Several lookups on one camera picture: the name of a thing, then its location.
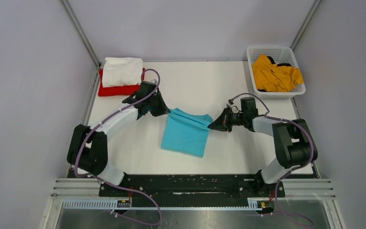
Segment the turquoise t-shirt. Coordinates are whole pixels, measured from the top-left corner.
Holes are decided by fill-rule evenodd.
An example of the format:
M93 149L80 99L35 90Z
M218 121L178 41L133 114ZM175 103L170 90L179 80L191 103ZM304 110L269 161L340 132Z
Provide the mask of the turquoise t-shirt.
M175 108L168 115L161 149L202 158L213 119L208 114L194 115Z

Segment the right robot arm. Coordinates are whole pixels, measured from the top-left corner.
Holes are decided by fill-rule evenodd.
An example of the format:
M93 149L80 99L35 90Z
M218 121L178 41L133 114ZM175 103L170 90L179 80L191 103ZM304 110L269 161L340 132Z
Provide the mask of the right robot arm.
M273 191L273 184L304 168L317 159L318 152L304 119L287 120L259 114L259 98L243 93L228 100L220 116L208 125L210 130L231 132L233 126L243 126L253 133L271 136L274 140L275 159L256 174L254 190L265 197Z

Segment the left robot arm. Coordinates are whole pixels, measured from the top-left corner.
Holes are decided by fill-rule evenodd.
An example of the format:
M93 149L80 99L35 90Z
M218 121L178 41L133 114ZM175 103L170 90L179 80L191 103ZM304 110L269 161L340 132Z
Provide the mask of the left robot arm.
M163 101L157 83L144 81L139 90L124 99L120 106L96 126L79 124L71 138L67 161L99 179L111 183L117 196L128 192L129 184L123 180L125 173L109 162L108 142L122 129L142 116L154 117L170 113Z

